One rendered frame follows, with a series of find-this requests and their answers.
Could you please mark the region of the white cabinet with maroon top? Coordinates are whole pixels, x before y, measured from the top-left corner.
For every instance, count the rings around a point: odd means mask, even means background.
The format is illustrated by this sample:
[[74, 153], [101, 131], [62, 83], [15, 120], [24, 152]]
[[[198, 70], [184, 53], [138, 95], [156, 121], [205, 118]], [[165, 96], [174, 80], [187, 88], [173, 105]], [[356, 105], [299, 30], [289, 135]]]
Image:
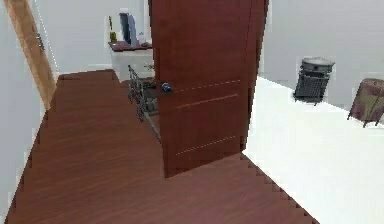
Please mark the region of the white cabinet with maroon top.
[[131, 48], [125, 41], [109, 42], [112, 68], [120, 82], [130, 80], [132, 68], [140, 78], [154, 76], [152, 48]]

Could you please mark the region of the dark red wooden room door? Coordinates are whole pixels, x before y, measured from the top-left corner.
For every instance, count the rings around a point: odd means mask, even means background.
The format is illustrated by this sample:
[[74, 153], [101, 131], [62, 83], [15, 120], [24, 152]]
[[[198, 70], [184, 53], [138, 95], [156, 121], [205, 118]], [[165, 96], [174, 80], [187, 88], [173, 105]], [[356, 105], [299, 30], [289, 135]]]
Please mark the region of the dark red wooden room door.
[[244, 150], [269, 0], [149, 2], [164, 175], [172, 177]]

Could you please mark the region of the dark metal garbage can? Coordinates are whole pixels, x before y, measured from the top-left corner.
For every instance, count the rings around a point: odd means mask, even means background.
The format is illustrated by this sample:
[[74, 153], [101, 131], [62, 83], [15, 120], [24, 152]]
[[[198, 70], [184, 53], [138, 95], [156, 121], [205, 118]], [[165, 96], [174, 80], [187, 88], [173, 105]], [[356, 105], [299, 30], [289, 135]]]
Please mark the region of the dark metal garbage can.
[[334, 65], [334, 61], [323, 57], [303, 58], [294, 99], [314, 105], [322, 102]]

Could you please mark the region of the blue grey upright box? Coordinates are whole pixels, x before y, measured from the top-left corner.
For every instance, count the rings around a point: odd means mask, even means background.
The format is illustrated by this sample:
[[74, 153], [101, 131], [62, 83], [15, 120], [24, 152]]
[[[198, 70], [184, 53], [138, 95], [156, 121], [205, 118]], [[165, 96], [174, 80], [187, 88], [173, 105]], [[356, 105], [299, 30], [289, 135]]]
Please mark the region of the blue grey upright box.
[[129, 13], [120, 13], [119, 16], [124, 41], [131, 47], [135, 47], [137, 45], [137, 37], [134, 17]]

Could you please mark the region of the light brown wooden room door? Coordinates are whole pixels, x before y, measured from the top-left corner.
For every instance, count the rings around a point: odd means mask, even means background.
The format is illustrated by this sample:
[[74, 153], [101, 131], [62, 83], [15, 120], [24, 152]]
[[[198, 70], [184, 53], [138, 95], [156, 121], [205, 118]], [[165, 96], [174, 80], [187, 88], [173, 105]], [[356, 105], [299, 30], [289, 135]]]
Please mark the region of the light brown wooden room door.
[[36, 87], [46, 110], [56, 90], [56, 82], [45, 50], [36, 39], [37, 25], [28, 0], [3, 0], [7, 13], [29, 65]]

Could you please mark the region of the green house plant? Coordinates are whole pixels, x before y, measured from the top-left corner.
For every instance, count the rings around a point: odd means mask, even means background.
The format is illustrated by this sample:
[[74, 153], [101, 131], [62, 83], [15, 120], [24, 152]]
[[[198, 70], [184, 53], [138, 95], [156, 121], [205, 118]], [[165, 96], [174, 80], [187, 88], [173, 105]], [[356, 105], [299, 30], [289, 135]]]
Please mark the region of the green house plant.
[[117, 42], [117, 35], [116, 32], [113, 30], [113, 22], [112, 17], [108, 16], [108, 23], [109, 23], [109, 36], [110, 36], [110, 42], [114, 43]]

